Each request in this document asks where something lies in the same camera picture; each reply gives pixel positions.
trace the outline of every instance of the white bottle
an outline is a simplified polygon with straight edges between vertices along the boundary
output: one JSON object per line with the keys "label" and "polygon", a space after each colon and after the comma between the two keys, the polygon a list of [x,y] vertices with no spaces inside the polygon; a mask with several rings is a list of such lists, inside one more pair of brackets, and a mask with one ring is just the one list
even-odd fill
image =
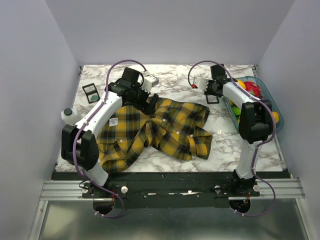
{"label": "white bottle", "polygon": [[82,116],[76,108],[66,108],[61,112],[61,118],[66,124],[73,126],[82,119]]}

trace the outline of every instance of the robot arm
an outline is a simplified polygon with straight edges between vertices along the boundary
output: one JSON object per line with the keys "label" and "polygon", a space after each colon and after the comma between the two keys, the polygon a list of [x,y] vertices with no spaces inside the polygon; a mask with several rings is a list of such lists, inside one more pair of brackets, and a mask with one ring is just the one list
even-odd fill
{"label": "robot arm", "polygon": [[[240,161],[237,165],[234,178],[238,182],[251,180],[254,183],[254,175],[251,171],[252,159],[255,147],[262,141],[267,140],[273,131],[272,119],[267,110],[254,101],[255,96],[248,97],[240,91],[225,74],[224,70],[215,65],[211,67],[212,79],[195,77],[193,84],[204,91],[206,95],[227,97],[241,109],[239,133],[242,137],[242,150]],[[271,103],[262,100],[270,109]]]}
{"label": "robot arm", "polygon": [[[104,101],[106,95],[104,92],[99,102],[83,119],[72,126],[67,124],[62,129],[61,156],[74,165],[73,142],[81,126],[86,124],[80,134],[81,142],[78,141],[76,144],[76,159],[81,170],[100,186],[106,183],[109,176],[100,165],[99,149],[96,142],[102,127],[119,108],[128,104],[133,105],[146,115],[154,114],[158,95],[154,94],[150,102],[147,102],[147,99],[151,88],[159,83],[159,79],[150,76],[147,72],[144,75],[143,83],[139,84],[139,75],[141,75],[139,71],[126,67],[122,77],[108,85],[107,101]],[[87,119],[101,104],[103,104],[102,108],[88,124]]]}

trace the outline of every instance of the white marble table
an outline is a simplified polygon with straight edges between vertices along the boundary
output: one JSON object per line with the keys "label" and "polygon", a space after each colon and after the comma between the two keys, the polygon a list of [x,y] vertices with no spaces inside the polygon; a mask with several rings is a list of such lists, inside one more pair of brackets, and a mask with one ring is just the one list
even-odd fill
{"label": "white marble table", "polygon": [[[128,67],[142,71],[139,65],[127,65]],[[210,108],[210,114],[204,129],[212,133],[211,151],[207,160],[193,157],[192,161],[184,161],[166,155],[153,147],[145,148],[137,161],[125,172],[229,172],[233,171],[239,161],[242,139],[235,129],[226,104],[223,100],[220,104],[207,104],[206,97],[199,89],[192,89],[187,81],[190,65],[145,65],[150,74],[159,78],[159,85],[151,92],[160,97],[169,98],[180,102],[199,103]],[[253,76],[249,65],[227,65],[234,78]],[[82,86],[94,83],[102,96],[106,86],[106,75],[110,65],[85,65],[78,85],[74,108],[77,108],[84,117],[93,108],[94,103],[89,104]],[[111,72],[110,80],[116,81],[124,70],[119,65]],[[211,78],[210,65],[201,65],[193,69],[192,79],[195,76]],[[281,153],[276,142],[265,144],[258,158],[257,171],[282,171]],[[75,167],[58,157],[57,172],[75,172]]]}

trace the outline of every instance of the black and yellow flannel shirt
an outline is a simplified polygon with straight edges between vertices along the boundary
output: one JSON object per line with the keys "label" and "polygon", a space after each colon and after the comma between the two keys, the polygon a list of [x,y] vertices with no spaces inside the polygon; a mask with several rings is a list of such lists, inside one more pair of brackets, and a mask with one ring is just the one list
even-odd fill
{"label": "black and yellow flannel shirt", "polygon": [[100,164],[109,174],[121,172],[149,146],[182,160],[208,159],[212,135],[202,129],[208,115],[209,108],[201,104],[161,97],[153,115],[123,106],[111,117],[118,124],[108,121],[97,137]]}

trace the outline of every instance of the white wall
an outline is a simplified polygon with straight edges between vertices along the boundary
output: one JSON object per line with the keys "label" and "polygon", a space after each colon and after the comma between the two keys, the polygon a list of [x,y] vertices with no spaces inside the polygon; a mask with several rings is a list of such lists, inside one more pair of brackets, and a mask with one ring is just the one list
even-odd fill
{"label": "white wall", "polygon": [[320,1],[296,0],[258,66],[283,117],[280,145],[320,236]]}
{"label": "white wall", "polygon": [[82,64],[257,64],[293,2],[46,0]]}
{"label": "white wall", "polygon": [[79,67],[43,0],[0,7],[0,239],[28,239]]}

